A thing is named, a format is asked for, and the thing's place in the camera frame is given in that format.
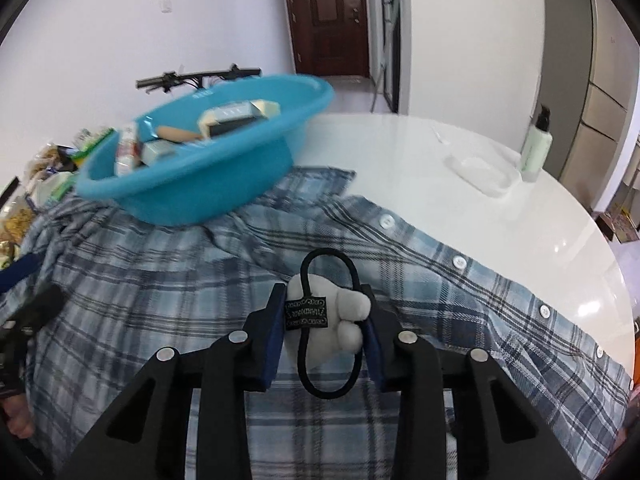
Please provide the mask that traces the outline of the person's left hand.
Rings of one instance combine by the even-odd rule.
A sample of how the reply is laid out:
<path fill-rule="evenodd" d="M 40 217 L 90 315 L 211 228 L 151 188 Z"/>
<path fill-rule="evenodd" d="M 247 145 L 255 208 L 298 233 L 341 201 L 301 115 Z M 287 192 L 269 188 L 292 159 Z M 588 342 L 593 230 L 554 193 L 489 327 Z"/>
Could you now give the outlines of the person's left hand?
<path fill-rule="evenodd" d="M 25 393 L 2 399 L 1 407 L 8 418 L 6 426 L 10 434 L 19 439 L 29 439 L 34 435 L 35 424 Z"/>

